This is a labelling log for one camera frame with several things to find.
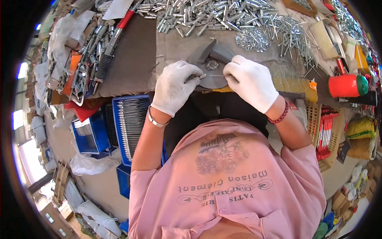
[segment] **person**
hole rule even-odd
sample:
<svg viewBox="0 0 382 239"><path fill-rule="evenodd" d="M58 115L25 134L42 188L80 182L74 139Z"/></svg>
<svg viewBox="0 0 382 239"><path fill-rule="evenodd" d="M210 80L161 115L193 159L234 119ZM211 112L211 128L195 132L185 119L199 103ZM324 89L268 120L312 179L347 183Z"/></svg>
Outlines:
<svg viewBox="0 0 382 239"><path fill-rule="evenodd" d="M158 78L131 165L129 238L312 238L326 206L316 152L263 65L237 55L223 74L275 123L280 155L251 124L219 119L182 137L160 167L166 125L200 83L186 79L201 74L178 61Z"/></svg>

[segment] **tool handle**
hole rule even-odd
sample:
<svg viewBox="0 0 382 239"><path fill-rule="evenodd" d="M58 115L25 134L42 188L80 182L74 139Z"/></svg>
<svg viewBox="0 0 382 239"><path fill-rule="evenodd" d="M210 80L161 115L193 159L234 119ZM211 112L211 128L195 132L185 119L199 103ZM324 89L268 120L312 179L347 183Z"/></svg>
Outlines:
<svg viewBox="0 0 382 239"><path fill-rule="evenodd" d="M130 21L131 17L135 14L134 11L128 10L125 17L122 18L120 23L118 23L117 28L124 28L126 24Z"/></svg>

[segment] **white work glove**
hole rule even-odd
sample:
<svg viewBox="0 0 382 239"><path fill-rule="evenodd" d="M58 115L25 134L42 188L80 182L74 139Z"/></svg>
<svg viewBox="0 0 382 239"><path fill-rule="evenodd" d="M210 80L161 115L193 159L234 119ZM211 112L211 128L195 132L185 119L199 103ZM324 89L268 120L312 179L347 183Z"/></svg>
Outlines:
<svg viewBox="0 0 382 239"><path fill-rule="evenodd" d="M151 106L174 117L195 87L200 84L196 77L202 74L203 71L199 67L182 60L169 64L157 80ZM195 79L184 83L190 75L195 75Z"/></svg>
<svg viewBox="0 0 382 239"><path fill-rule="evenodd" d="M263 114L278 97L268 68L240 55L224 67L223 75L234 92Z"/></svg>

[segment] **pink shirt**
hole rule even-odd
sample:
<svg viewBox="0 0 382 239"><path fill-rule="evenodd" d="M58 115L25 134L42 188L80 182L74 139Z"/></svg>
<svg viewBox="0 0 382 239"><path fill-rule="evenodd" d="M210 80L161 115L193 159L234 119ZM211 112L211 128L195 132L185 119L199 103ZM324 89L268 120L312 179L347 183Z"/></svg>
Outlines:
<svg viewBox="0 0 382 239"><path fill-rule="evenodd" d="M326 206L312 145L279 156L253 126L199 125L160 170L131 173L129 238L195 239L222 217L260 238L312 238Z"/></svg>

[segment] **workbench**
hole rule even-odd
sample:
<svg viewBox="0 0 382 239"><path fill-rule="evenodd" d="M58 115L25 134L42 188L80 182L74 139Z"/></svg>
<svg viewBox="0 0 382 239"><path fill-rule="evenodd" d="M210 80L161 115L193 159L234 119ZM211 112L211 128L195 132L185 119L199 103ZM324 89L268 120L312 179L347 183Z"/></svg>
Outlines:
<svg viewBox="0 0 382 239"><path fill-rule="evenodd" d="M305 30L316 22L314 18L300 14L291 9L287 9L282 3L273 3L279 10L281 15L289 15L299 21L306 21L303 26ZM282 90L293 92L289 89L290 86L301 85L299 77L303 76L304 69L302 60L296 62L297 52L292 51L293 59L290 56L280 57L280 49L276 42L264 53L245 51L240 48L235 42L236 33L234 31L208 31L206 30L201 37L197 37L198 29L195 29L193 34L187 38L181 38L176 30L169 31L168 34L157 33L156 20L144 19L136 14L121 37L119 44L114 51L114 58L111 61L110 69L107 72L105 81L99 85L95 95L91 98L122 96L127 94L142 94L155 90L156 78L161 74L163 68L178 60L187 60L187 58L198 47L206 46L216 38L217 42L228 49L234 55L240 54L247 59L261 63L270 69L272 76L278 78L291 78L293 83L280 82ZM335 61L324 61L318 49L313 49L314 56L320 65L321 74L311 71L307 75L307 79L313 78L319 84L318 95L319 102L321 97L328 97L328 91L323 87L326 85L329 76L332 76L333 69L336 66ZM197 87L196 90L203 91L206 89Z"/></svg>

